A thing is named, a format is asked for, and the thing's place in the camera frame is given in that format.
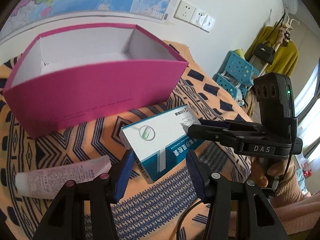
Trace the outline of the right hand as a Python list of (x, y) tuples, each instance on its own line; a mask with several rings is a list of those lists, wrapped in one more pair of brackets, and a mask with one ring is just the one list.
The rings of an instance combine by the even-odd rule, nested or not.
[(273, 164), (268, 170), (265, 170), (260, 164), (260, 161), (256, 157), (252, 157), (251, 163), (251, 175), (249, 179), (253, 180), (259, 187), (267, 187), (268, 178), (281, 177), (282, 182), (289, 180), (295, 173), (295, 165), (293, 160), (282, 160)]

